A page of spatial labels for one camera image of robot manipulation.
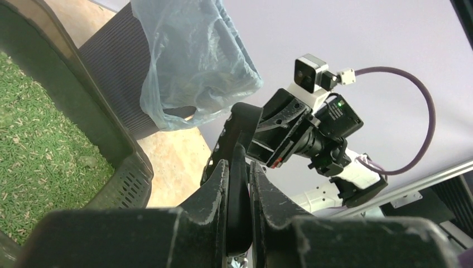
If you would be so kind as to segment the blue plastic bin liner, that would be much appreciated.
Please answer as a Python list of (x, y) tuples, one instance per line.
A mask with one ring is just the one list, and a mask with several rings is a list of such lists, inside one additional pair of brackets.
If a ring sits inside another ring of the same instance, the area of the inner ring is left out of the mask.
[(140, 106), (161, 131), (208, 123), (263, 79), (222, 1), (131, 1), (150, 53)]

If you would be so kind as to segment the black litter scoop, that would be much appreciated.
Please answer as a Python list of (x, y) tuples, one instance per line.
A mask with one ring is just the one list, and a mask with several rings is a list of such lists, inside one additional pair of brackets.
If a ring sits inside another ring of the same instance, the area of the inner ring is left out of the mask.
[(226, 214), (226, 255), (239, 256), (252, 244), (252, 213), (248, 192), (248, 173), (245, 160), (263, 109), (239, 102), (231, 108), (231, 115), (216, 142), (202, 172), (203, 185), (220, 160), (229, 164), (228, 202)]

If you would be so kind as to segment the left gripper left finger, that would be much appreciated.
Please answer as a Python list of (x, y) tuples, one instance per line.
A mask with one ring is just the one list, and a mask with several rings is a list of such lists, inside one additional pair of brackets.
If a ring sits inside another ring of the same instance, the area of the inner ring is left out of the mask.
[(226, 267), (228, 181), (221, 160), (178, 207), (49, 213), (15, 267)]

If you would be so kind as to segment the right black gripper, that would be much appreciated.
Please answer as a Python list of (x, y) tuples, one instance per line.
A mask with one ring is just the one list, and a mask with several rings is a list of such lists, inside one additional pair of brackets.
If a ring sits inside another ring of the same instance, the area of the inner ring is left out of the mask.
[(345, 98), (330, 93), (314, 112), (285, 89), (264, 105), (263, 114), (247, 155), (268, 168), (278, 168), (292, 155), (311, 160), (320, 175), (339, 175), (352, 160), (347, 138), (363, 126)]

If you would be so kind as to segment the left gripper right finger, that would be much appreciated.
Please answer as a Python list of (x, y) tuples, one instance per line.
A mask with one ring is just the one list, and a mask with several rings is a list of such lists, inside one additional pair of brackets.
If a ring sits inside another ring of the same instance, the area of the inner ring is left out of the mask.
[(448, 239), (422, 218), (319, 218), (249, 168), (254, 267), (459, 267)]

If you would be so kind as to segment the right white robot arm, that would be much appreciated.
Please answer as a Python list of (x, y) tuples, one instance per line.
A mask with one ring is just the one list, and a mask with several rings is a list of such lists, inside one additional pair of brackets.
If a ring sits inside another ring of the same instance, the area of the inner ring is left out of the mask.
[(363, 121), (339, 94), (316, 113), (285, 89), (279, 89), (264, 105), (248, 157), (268, 168), (279, 168), (293, 155), (310, 160), (309, 169), (328, 181), (295, 198), (309, 212), (325, 208), (357, 207), (375, 197), (387, 185), (387, 177), (364, 165), (367, 154), (347, 147), (347, 138)]

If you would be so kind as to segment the grey trash bin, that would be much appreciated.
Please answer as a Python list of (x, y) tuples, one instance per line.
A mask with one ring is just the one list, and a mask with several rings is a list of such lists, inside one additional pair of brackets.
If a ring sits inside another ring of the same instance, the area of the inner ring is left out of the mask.
[(130, 4), (116, 13), (79, 51), (113, 112), (136, 139), (161, 131), (140, 106), (150, 52), (141, 23), (134, 17)]

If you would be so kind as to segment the dark green litter box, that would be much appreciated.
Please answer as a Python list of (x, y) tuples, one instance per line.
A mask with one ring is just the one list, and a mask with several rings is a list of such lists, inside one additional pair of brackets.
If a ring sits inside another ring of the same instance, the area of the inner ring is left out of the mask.
[(79, 210), (52, 212), (24, 246), (1, 234), (2, 267), (150, 267), (137, 224), (151, 195), (151, 163), (104, 99), (44, 1), (1, 2), (1, 50), (40, 82), (60, 111), (115, 168)]

